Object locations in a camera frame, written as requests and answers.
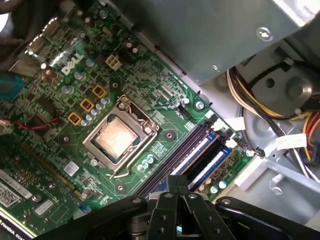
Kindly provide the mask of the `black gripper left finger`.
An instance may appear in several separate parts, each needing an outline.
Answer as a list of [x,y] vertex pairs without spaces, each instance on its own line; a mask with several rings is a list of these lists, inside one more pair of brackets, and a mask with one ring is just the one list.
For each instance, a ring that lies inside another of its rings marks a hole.
[[133,195],[50,230],[39,240],[174,240],[177,236],[177,176],[157,198]]

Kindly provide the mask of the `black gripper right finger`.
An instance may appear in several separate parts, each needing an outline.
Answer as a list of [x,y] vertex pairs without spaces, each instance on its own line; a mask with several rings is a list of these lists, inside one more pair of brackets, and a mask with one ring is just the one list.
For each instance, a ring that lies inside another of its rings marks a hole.
[[318,240],[320,233],[234,197],[215,203],[191,192],[184,175],[177,177],[179,193],[203,240]]

